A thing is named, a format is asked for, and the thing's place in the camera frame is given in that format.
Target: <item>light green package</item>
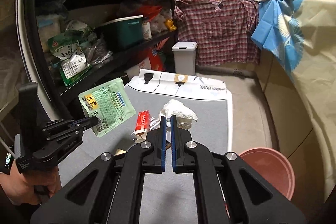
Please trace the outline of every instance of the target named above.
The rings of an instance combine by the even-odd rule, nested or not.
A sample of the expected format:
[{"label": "light green package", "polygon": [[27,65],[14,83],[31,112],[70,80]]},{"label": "light green package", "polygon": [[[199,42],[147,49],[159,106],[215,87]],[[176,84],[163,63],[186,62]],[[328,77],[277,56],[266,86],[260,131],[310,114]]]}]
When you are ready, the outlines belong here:
[{"label": "light green package", "polygon": [[136,113],[121,78],[84,91],[78,98],[86,117],[97,116],[98,124],[92,130],[99,138]]}]

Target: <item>plastic storage bin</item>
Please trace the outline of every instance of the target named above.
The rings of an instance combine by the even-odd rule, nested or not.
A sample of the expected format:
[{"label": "plastic storage bin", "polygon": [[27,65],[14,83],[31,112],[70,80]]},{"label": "plastic storage bin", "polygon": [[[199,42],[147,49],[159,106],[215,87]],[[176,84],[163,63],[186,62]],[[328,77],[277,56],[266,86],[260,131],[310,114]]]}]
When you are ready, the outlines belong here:
[{"label": "plastic storage bin", "polygon": [[195,75],[196,48],[196,42],[177,42],[172,47],[176,73]]},{"label": "plastic storage bin", "polygon": [[104,40],[112,52],[129,48],[143,40],[142,16],[123,17],[106,22],[95,28],[95,32],[104,34]]}]

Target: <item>plaid shirt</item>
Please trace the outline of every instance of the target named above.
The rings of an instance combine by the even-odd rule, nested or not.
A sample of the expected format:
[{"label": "plaid shirt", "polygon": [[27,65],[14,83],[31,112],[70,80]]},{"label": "plaid shirt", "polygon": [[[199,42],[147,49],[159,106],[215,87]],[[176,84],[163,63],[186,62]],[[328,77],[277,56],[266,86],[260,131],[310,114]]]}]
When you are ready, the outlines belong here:
[{"label": "plaid shirt", "polygon": [[174,16],[178,40],[197,42],[197,65],[259,63],[260,49],[251,40],[259,22],[258,2],[175,0]]}]

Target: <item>red and white package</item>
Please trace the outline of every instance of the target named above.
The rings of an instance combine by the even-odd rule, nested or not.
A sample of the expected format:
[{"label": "red and white package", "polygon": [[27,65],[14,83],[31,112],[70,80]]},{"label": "red and white package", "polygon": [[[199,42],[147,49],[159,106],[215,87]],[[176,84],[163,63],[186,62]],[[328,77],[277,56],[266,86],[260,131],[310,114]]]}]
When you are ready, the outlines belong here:
[{"label": "red and white package", "polygon": [[138,119],[135,126],[135,136],[139,139],[146,139],[147,132],[149,131],[151,123],[151,116],[149,111],[142,111],[138,114]]}]

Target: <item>dark green storage box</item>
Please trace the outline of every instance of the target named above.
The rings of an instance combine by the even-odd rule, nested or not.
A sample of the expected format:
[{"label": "dark green storage box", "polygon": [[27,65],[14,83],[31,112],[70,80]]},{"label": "dark green storage box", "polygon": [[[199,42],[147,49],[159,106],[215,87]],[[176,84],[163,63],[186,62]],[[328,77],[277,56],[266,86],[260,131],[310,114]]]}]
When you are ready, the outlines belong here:
[{"label": "dark green storage box", "polygon": [[95,28],[98,37],[104,34],[104,40],[111,51],[124,50],[143,40],[142,16],[118,18]]}]

